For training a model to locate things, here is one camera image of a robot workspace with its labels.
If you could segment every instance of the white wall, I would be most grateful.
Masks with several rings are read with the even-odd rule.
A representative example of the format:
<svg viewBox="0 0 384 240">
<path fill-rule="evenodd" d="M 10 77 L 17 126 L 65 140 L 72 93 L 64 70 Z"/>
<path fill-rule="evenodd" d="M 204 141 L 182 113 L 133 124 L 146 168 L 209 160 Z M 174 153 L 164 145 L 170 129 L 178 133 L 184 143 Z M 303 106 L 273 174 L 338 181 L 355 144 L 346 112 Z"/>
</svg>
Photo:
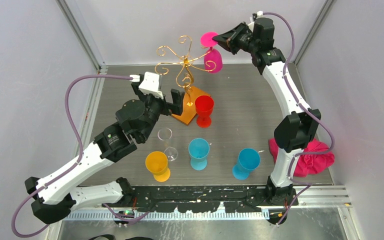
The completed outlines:
<svg viewBox="0 0 384 240">
<path fill-rule="evenodd" d="M 55 1 L 0 1 L 0 239 L 17 239 L 11 216 L 27 196 L 24 180 L 46 176 L 73 157 L 64 94 L 72 80 L 94 71 Z M 70 96 L 77 126 L 91 87 L 79 83 Z M 17 219 L 23 234 L 44 225 L 30 203 Z"/>
<path fill-rule="evenodd" d="M 178 37 L 194 40 L 192 57 L 205 53 L 200 38 L 206 32 L 225 33 L 241 22 L 249 23 L 252 13 L 283 15 L 294 29 L 297 50 L 303 44 L 324 0 L 68 0 L 82 30 L 91 36 L 107 65 L 156 64 L 178 61 L 172 54 L 158 56 L 159 46 L 168 45 L 179 55 L 187 52 Z M 283 22 L 272 16 L 276 26 L 275 46 L 287 56 L 291 37 Z M 225 63 L 250 63 L 248 53 L 238 56 L 221 51 Z"/>
<path fill-rule="evenodd" d="M 337 139 L 335 182 L 364 239 L 384 239 L 384 1 L 336 1 L 298 69 Z"/>
</svg>

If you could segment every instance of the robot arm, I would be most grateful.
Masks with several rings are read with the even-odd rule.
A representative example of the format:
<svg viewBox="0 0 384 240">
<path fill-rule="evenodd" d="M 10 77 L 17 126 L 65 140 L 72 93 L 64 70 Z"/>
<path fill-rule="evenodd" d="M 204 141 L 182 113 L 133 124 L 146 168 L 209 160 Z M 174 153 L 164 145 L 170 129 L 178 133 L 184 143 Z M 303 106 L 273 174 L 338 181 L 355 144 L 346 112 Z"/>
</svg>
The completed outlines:
<svg viewBox="0 0 384 240">
<path fill-rule="evenodd" d="M 102 203 L 130 202 L 133 190 L 125 178 L 104 185 L 79 187 L 94 173 L 113 165 L 137 149 L 133 142 L 143 144 L 148 140 L 160 115 L 172 113 L 181 115 L 185 93 L 172 89 L 173 103 L 166 102 L 160 91 L 161 75 L 146 72 L 134 76 L 131 84 L 138 99 L 124 103 L 115 113 L 117 122 L 98 134 L 94 141 L 83 151 L 83 158 L 77 163 L 78 156 L 57 171 L 43 178 L 30 177 L 25 181 L 29 194 L 45 185 L 56 176 L 64 173 L 73 164 L 78 164 L 59 180 L 38 192 L 31 204 L 33 214 L 46 224 L 55 223 L 70 214 L 71 211 L 93 207 Z"/>
<path fill-rule="evenodd" d="M 292 181 L 298 161 L 291 165 L 294 155 L 301 153 L 308 143 L 314 139 L 318 123 L 308 116 L 296 102 L 283 77 L 285 57 L 274 45 L 273 20 L 263 17 L 263 12 L 254 13 L 251 23 L 240 23 L 232 30 L 214 36 L 212 39 L 219 46 L 235 55 L 239 50 L 251 54 L 252 64 L 270 84 L 277 101 L 280 104 L 284 119 L 274 130 L 274 139 L 279 146 L 274 170 L 267 180 L 266 194 L 270 198 L 284 199 L 292 193 Z M 299 94 L 297 87 L 286 68 L 286 76 L 291 89 L 297 96 L 299 103 L 307 108 L 318 119 L 321 118 L 318 109 L 311 109 Z"/>
</svg>

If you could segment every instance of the light blue cup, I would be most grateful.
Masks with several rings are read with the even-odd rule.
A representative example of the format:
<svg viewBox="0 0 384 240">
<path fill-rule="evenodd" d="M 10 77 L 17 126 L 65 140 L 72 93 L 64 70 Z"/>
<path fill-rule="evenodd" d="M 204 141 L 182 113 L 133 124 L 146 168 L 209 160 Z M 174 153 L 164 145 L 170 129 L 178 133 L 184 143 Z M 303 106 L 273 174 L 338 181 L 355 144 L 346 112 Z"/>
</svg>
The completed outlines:
<svg viewBox="0 0 384 240">
<path fill-rule="evenodd" d="M 210 145 L 203 138 L 195 138 L 189 143 L 190 165 L 193 169 L 201 171 L 207 166 L 207 156 Z"/>
<path fill-rule="evenodd" d="M 245 180 L 259 165 L 259 153 L 252 148 L 244 148 L 239 153 L 236 165 L 233 166 L 233 176 L 238 180 Z"/>
</svg>

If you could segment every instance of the orange block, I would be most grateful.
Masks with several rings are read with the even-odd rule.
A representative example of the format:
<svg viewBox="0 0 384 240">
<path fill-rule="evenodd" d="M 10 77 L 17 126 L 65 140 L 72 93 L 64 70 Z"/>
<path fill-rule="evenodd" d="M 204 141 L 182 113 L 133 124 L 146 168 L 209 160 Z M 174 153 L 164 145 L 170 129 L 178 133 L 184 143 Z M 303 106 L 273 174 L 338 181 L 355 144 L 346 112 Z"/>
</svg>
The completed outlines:
<svg viewBox="0 0 384 240">
<path fill-rule="evenodd" d="M 175 115 L 172 114 L 173 118 L 179 120 L 180 122 L 186 124 L 187 126 L 192 122 L 194 117 L 197 115 L 197 110 L 195 108 L 195 100 L 197 100 L 200 96 L 210 96 L 207 92 L 197 88 L 196 86 L 191 86 L 192 91 L 189 92 L 190 94 L 190 101 L 192 102 L 192 105 L 189 106 L 189 96 L 187 93 L 184 95 L 183 99 L 183 113 L 181 115 Z"/>
</svg>

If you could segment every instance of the gray table surface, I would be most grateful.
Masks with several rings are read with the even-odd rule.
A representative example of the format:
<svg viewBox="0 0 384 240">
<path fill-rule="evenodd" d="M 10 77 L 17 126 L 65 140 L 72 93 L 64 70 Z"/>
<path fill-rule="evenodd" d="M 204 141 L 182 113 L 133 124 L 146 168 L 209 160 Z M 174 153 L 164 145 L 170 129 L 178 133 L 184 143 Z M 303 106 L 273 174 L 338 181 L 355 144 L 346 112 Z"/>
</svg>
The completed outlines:
<svg viewBox="0 0 384 240">
<path fill-rule="evenodd" d="M 171 66 L 171 72 L 163 76 L 161 90 L 172 101 L 170 89 L 180 89 L 175 83 L 179 66 Z M 154 66 L 111 66 L 107 74 L 125 75 L 154 72 Z M 89 179 L 84 185 L 105 184 L 119 177 L 127 178 L 131 185 L 262 185 L 274 168 L 269 152 L 268 140 L 281 122 L 279 103 L 267 81 L 251 64 L 225 64 L 221 72 L 210 74 L 192 69 L 195 86 L 211 94 L 214 110 L 209 128 L 200 128 L 196 120 L 189 126 L 171 116 L 161 115 L 148 141 L 137 144 L 137 150 L 107 167 Z M 289 66 L 292 78 L 301 91 L 295 68 Z M 130 100 L 137 99 L 127 80 L 106 79 L 100 97 L 92 138 L 105 127 L 116 122 L 115 112 Z M 157 182 L 145 167 L 147 155 L 153 151 L 164 151 L 157 132 L 161 128 L 173 132 L 173 147 L 179 157 L 169 163 L 171 177 L 166 182 Z M 188 145 L 195 138 L 204 138 L 210 143 L 208 165 L 202 171 L 192 169 Z M 237 180 L 232 175 L 239 152 L 253 148 L 260 152 L 261 163 L 246 180 Z M 332 184 L 329 171 L 309 175 L 300 179 L 314 184 Z"/>
</svg>

